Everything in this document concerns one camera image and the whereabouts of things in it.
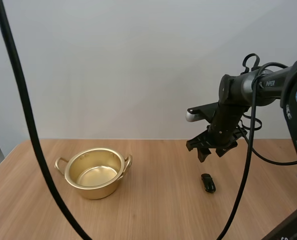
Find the pot rim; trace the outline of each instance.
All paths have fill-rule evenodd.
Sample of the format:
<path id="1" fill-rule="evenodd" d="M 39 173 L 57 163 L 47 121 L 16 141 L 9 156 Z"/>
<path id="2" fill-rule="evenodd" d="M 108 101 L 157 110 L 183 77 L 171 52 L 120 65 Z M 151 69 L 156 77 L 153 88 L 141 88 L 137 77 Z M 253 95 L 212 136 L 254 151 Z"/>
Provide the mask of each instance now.
<path id="1" fill-rule="evenodd" d="M 101 185 L 97 185 L 97 186 L 83 186 L 83 185 L 79 185 L 76 182 L 74 182 L 71 178 L 70 178 L 70 168 L 72 163 L 81 155 L 83 154 L 87 154 L 89 152 L 93 152 L 93 151 L 109 151 L 113 154 L 115 154 L 116 156 L 118 156 L 119 160 L 120 160 L 120 170 L 118 171 L 117 175 L 112 178 L 110 181 L 105 182 Z M 122 156 L 122 154 L 120 154 L 119 152 L 111 149 L 111 148 L 107 148 L 107 147 L 96 147 L 96 148 L 91 148 L 85 151 L 82 151 L 78 154 L 76 154 L 75 156 L 73 156 L 67 163 L 66 167 L 65 167 L 65 172 L 64 172 L 64 177 L 66 179 L 66 181 L 72 185 L 73 187 L 77 188 L 77 189 L 82 189 L 82 190 L 95 190 L 95 189 L 100 189 L 100 188 L 104 188 L 108 185 L 110 185 L 111 183 L 115 182 L 116 180 L 118 180 L 120 178 L 120 176 L 122 175 L 123 171 L 124 171 L 124 167 L 125 167 L 125 159 Z"/>

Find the pot handle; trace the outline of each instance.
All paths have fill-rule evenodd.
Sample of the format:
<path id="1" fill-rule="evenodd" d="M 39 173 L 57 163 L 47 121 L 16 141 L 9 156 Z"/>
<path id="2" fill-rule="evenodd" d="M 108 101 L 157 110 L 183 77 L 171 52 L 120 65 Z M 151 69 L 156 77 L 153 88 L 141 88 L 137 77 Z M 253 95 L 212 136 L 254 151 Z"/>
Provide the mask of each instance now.
<path id="1" fill-rule="evenodd" d="M 64 161 L 64 162 L 66 162 L 66 163 L 68 163 L 69 161 L 68 160 L 66 160 L 65 158 L 63 158 L 63 157 L 59 157 L 58 159 L 56 159 L 56 161 L 55 161 L 55 165 L 54 165 L 54 168 L 56 168 L 62 175 L 63 175 L 63 177 L 64 177 L 64 172 L 59 168 L 59 161 L 60 160 L 62 160 L 62 161 Z"/>
<path id="2" fill-rule="evenodd" d="M 131 165 L 132 165 L 132 162 L 133 162 L 133 157 L 132 155 L 128 155 L 128 157 L 125 159 L 125 166 L 124 166 L 124 170 L 123 170 L 123 173 L 122 175 L 118 178 L 118 180 L 122 179 L 125 174 L 129 171 Z"/>

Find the black wire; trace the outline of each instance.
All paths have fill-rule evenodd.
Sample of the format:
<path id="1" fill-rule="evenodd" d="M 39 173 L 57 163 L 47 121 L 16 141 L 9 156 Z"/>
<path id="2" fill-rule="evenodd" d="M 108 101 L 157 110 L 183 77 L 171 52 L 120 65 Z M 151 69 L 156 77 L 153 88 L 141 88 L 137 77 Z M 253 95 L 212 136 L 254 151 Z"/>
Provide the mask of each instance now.
<path id="1" fill-rule="evenodd" d="M 247 144 L 249 144 L 249 139 L 246 136 L 246 134 L 244 133 L 244 131 L 241 129 L 241 127 L 239 125 L 237 125 L 238 130 L 240 131 L 240 133 L 243 135 L 243 137 L 245 138 L 245 141 Z M 272 161 L 269 160 L 265 157 L 263 157 L 261 154 L 259 154 L 253 147 L 252 149 L 253 153 L 258 156 L 260 159 L 262 159 L 263 161 L 269 163 L 269 164 L 274 164 L 274 165 L 278 165 L 278 166 L 291 166 L 291 165 L 296 165 L 297 161 L 290 161 L 290 162 L 278 162 L 278 161 Z"/>
<path id="2" fill-rule="evenodd" d="M 246 119 L 251 119 L 251 116 L 245 115 L 244 113 L 243 113 L 243 117 L 246 118 Z M 249 128 L 248 126 L 245 126 L 245 125 L 243 124 L 242 119 L 240 119 L 239 121 L 242 123 L 242 127 L 243 127 L 244 129 L 246 129 L 246 130 L 250 130 L 250 128 Z M 262 121 L 259 120 L 258 118 L 255 118 L 255 122 L 258 123 L 259 126 L 258 126 L 258 127 L 255 127 L 255 128 L 254 128 L 254 131 L 260 130 L 260 129 L 262 128 L 262 125 L 263 125 L 263 124 L 262 124 Z"/>
<path id="3" fill-rule="evenodd" d="M 17 88 L 19 92 L 19 96 L 22 102 L 23 111 L 26 119 L 26 124 L 29 132 L 29 136 L 32 142 L 32 146 L 35 152 L 36 159 L 38 161 L 39 167 L 43 173 L 43 177 L 45 179 L 45 182 L 47 184 L 47 187 L 52 194 L 57 206 L 62 211 L 63 215 L 66 217 L 67 221 L 71 226 L 74 228 L 74 230 L 78 233 L 78 235 L 84 239 L 84 240 L 92 240 L 87 233 L 81 228 L 79 223 L 74 219 L 73 215 L 70 213 L 69 209 L 65 205 L 64 201 L 62 200 L 57 188 L 55 187 L 55 184 L 52 180 L 50 171 L 48 169 L 48 165 L 45 161 L 39 137 L 38 132 L 35 126 L 33 112 L 31 108 L 29 93 L 27 89 L 27 85 L 25 82 L 23 70 L 21 67 L 21 62 L 19 59 L 19 55 L 14 43 L 14 39 L 12 36 L 11 28 L 9 25 L 9 21 L 5 12 L 5 8 L 3 5 L 2 0 L 0 0 L 0 30 L 2 32 L 5 46 L 8 52 L 9 60 L 11 62 L 15 80 L 17 83 Z"/>
<path id="4" fill-rule="evenodd" d="M 247 183 L 248 175 L 249 175 L 249 170 L 250 170 L 250 165 L 251 165 L 251 158 L 252 158 L 252 150 L 253 150 L 253 140 L 254 140 L 254 132 L 255 132 L 255 116 L 256 116 L 256 92 L 257 92 L 257 83 L 258 83 L 258 78 L 261 76 L 262 72 L 265 70 L 265 68 L 270 67 L 270 66 L 276 66 L 280 68 L 287 68 L 287 66 L 278 63 L 278 62 L 269 62 L 264 64 L 258 69 L 258 72 L 255 75 L 255 78 L 252 82 L 252 109 L 251 109 L 251 119 L 250 119 L 250 131 L 249 131 L 249 140 L 248 140 L 248 145 L 247 145 L 247 153 L 246 153 L 246 161 L 245 161 L 245 167 L 244 167 L 244 172 L 242 176 L 242 180 L 238 189 L 238 193 L 232 208 L 232 211 L 229 215 L 229 218 L 225 224 L 225 227 L 223 231 L 220 233 L 220 235 L 217 237 L 216 240 L 221 240 L 229 230 L 234 216 L 238 210 L 242 195 L 243 195 L 243 190 L 245 188 L 245 185 Z"/>

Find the wooden table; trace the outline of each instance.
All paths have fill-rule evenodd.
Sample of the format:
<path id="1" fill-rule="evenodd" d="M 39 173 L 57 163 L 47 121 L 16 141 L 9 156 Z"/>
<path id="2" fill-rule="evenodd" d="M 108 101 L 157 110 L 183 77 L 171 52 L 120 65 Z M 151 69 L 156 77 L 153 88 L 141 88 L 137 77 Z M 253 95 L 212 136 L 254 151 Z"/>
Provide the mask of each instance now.
<path id="1" fill-rule="evenodd" d="M 204 163 L 184 140 L 41 140 L 48 167 L 68 208 L 95 240 L 214 240 L 223 229 L 240 186 L 247 146 Z M 101 200 L 79 196 L 54 169 L 55 159 L 109 147 L 133 165 L 115 193 Z M 290 140 L 255 140 L 275 161 L 294 161 Z M 209 173 L 216 193 L 206 193 Z M 235 219 L 224 239 L 259 240 L 297 208 L 297 165 L 275 166 L 252 157 Z M 0 240 L 80 239 L 45 184 L 31 142 L 18 145 L 0 164 Z"/>

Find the aluminum pot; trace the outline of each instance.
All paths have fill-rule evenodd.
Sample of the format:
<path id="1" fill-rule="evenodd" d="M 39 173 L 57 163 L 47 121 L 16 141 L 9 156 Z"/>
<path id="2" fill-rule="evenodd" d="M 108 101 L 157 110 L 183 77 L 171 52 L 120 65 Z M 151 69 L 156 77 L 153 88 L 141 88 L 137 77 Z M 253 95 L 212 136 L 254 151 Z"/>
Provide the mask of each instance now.
<path id="1" fill-rule="evenodd" d="M 67 162 L 65 170 L 59 161 Z M 112 194 L 132 165 L 132 156 L 124 157 L 109 148 L 92 148 L 78 153 L 69 161 L 59 157 L 55 168 L 82 197 L 102 199 Z"/>

